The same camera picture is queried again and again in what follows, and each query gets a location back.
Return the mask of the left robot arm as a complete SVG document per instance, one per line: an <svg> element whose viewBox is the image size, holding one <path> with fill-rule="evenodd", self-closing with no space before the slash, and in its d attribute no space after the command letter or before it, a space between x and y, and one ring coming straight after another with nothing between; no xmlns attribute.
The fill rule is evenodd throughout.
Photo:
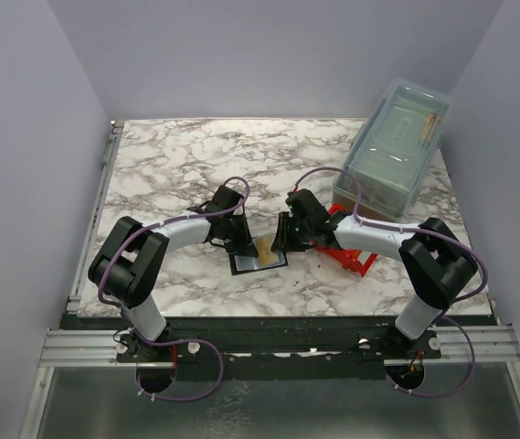
<svg viewBox="0 0 520 439"><path fill-rule="evenodd" d="M139 351L149 360L163 359L170 348L166 319L152 291L166 254L218 240L230 255L256 257L258 251L243 214L211 216L194 211L145 226L131 217L118 219L88 269L98 298L113 305L141 335Z"/></svg>

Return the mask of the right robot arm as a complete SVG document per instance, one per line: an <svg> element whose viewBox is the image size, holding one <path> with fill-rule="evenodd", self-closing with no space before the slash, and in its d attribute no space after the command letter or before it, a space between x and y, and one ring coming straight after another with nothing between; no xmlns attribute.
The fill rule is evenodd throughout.
<svg viewBox="0 0 520 439"><path fill-rule="evenodd" d="M400 225L358 219L347 211L281 213L271 249L287 253L313 247L362 250L403 263L415 295L387 336L389 351L401 359L419 350L420 336L459 300L460 292L477 273L486 275L473 250L436 218L420 225Z"/></svg>

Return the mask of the red plastic bin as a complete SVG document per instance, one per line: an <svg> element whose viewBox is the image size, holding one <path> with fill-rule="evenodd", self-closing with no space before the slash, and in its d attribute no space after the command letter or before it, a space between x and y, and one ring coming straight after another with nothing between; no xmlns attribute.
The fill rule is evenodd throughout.
<svg viewBox="0 0 520 439"><path fill-rule="evenodd" d="M326 254L340 263L343 269L358 273L365 277L377 255L361 250L336 250L323 247L315 248L318 252Z"/></svg>

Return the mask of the black leather card holder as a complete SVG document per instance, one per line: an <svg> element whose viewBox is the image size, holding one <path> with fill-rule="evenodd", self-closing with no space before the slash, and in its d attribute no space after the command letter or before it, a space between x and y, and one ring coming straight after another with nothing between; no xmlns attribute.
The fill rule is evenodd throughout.
<svg viewBox="0 0 520 439"><path fill-rule="evenodd" d="M258 253L257 256L230 255L229 263L232 275L254 273L288 265L285 252L271 250L275 234L265 234L254 237L252 243Z"/></svg>

